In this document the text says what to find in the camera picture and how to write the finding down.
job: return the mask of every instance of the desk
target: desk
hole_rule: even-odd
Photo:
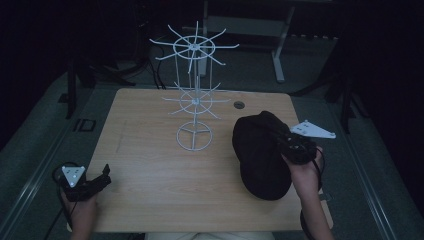
[[[110,165],[112,184],[99,194],[97,232],[214,232],[300,230],[300,201],[293,186],[284,198],[264,201],[243,185],[231,138],[239,117],[268,110],[289,126],[298,123],[286,94],[215,92],[211,114],[199,120],[212,129],[211,144],[187,151],[178,128],[192,120],[179,110],[176,90],[117,92],[87,172]],[[236,109],[242,101],[244,109]],[[325,201],[322,202],[333,225]]]

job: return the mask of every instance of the wooden table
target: wooden table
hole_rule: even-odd
[[[199,120],[213,132],[201,151],[178,145],[176,132],[192,115],[180,109],[177,90],[117,92],[91,160],[87,178],[110,165],[112,184],[99,194],[97,232],[216,232],[300,230],[293,186],[282,199],[265,201],[247,191],[231,138],[236,120],[268,110],[289,126],[298,123],[286,94],[215,92]],[[242,101],[244,109],[234,102]],[[327,219],[331,215],[322,202]]]

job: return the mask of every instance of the black cap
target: black cap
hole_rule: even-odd
[[[258,198],[278,200],[290,188],[290,169],[278,146],[278,137],[289,132],[285,123],[267,111],[239,118],[234,126],[232,142],[241,178]]]

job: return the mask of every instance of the wire display stand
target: wire display stand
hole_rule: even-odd
[[[178,39],[174,43],[165,43],[158,42],[150,39],[151,42],[159,45],[172,46],[174,51],[173,54],[164,57],[157,57],[157,60],[165,60],[171,57],[175,58],[175,68],[177,72],[177,82],[174,82],[176,87],[180,90],[181,96],[179,99],[170,99],[163,98],[166,101],[175,101],[179,102],[180,109],[172,112],[170,114],[176,114],[179,112],[187,112],[193,115],[193,121],[187,122],[181,125],[177,131],[177,142],[178,144],[189,151],[200,151],[206,148],[212,141],[213,134],[210,127],[199,121],[198,116],[203,113],[209,113],[213,117],[219,119],[212,111],[213,103],[217,102],[228,102],[230,100],[215,100],[213,98],[213,92],[219,87],[220,83],[215,87],[212,86],[212,65],[213,62],[218,63],[223,66],[225,63],[222,63],[213,57],[216,49],[219,48],[236,48],[239,45],[234,46],[216,46],[212,41],[213,39],[224,34],[225,29],[216,34],[211,38],[204,36],[199,36],[199,23],[196,23],[196,33],[195,35],[181,36],[179,33],[174,31],[171,26],[168,25],[168,28],[178,36]],[[180,73],[179,73],[179,63],[178,58],[182,58],[188,61],[188,81],[189,86],[183,88],[180,84]],[[210,59],[210,68],[209,68],[209,88],[202,89],[200,85],[200,72],[199,72],[199,61],[201,59],[209,58]],[[202,139],[207,139],[206,141],[199,142],[197,141],[199,137],[202,136]]]

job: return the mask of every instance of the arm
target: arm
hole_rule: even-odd
[[[62,199],[72,219],[71,240],[88,240],[97,216],[97,194],[86,201],[69,202],[63,194]]]
[[[312,162],[296,165],[285,156],[282,157],[290,168],[292,182],[300,198],[303,215],[310,233],[317,240],[334,239],[318,195],[319,173],[317,169]],[[317,151],[315,161],[318,166],[321,158],[321,153]]]

